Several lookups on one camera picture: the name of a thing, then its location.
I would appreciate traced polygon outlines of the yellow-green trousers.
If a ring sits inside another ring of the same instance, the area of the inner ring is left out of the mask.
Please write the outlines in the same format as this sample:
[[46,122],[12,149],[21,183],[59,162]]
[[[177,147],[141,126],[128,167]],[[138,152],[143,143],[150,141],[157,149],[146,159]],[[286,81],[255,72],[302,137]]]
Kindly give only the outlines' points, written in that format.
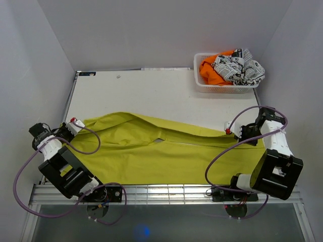
[[250,174],[263,142],[242,144],[224,132],[135,113],[84,121],[70,151],[102,183],[123,185],[229,184]]

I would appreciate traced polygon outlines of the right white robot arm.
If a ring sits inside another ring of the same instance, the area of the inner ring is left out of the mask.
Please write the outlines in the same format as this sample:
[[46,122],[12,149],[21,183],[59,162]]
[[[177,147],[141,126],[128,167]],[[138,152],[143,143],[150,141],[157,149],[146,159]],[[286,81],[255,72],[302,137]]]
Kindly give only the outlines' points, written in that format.
[[303,161],[291,152],[285,133],[286,118],[271,107],[260,107],[255,122],[239,125],[233,120],[225,123],[225,132],[234,134],[238,142],[247,140],[256,146],[262,136],[265,152],[251,174],[238,173],[231,178],[229,197],[240,200],[246,192],[264,193],[287,200],[303,169]]

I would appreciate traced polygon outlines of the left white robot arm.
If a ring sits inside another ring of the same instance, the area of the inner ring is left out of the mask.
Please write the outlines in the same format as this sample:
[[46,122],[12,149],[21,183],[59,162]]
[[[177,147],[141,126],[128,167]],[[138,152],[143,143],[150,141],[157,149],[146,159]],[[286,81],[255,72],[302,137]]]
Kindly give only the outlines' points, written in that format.
[[64,122],[59,128],[51,130],[44,123],[37,123],[29,129],[33,136],[32,147],[44,156],[38,167],[46,179],[66,198],[80,197],[85,192],[90,201],[102,201],[107,196],[106,187],[70,151],[67,143],[86,129],[85,124],[76,118]]

